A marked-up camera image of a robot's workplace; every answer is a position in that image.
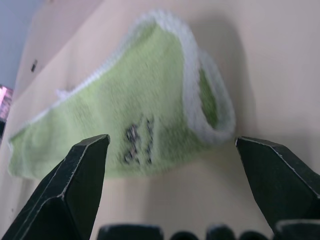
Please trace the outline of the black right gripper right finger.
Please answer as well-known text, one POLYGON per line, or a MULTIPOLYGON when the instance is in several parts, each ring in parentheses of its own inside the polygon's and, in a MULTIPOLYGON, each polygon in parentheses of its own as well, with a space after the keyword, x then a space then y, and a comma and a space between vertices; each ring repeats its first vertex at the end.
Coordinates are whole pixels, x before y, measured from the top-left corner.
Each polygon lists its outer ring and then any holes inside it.
POLYGON ((254 200, 274 240, 320 240, 320 175, 286 146, 237 137, 254 200))

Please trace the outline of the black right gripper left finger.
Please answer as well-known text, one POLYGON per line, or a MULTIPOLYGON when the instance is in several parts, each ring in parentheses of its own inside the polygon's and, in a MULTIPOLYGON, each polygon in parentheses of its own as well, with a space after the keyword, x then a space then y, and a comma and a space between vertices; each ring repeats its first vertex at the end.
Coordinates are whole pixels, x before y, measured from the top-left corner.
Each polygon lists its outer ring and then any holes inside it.
POLYGON ((107 134, 75 144, 42 179, 1 240, 89 240, 109 144, 107 134))

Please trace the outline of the light green towel white border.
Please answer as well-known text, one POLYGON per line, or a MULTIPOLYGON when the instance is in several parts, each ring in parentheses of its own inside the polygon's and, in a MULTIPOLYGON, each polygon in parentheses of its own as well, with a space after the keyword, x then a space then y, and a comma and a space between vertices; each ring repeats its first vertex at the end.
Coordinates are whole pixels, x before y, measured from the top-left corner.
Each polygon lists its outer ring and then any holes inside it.
POLYGON ((108 134, 107 177, 161 173, 229 141, 234 107, 191 28, 153 10, 85 81, 9 137, 11 175, 41 179, 83 139, 108 134))

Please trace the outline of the pink object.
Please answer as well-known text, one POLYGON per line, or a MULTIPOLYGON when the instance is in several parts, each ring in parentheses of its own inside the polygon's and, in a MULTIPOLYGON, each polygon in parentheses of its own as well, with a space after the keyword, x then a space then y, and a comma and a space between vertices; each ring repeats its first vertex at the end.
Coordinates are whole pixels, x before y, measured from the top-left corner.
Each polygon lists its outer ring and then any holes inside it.
POLYGON ((0 121, 6 122, 12 103, 14 91, 0 84, 0 121))

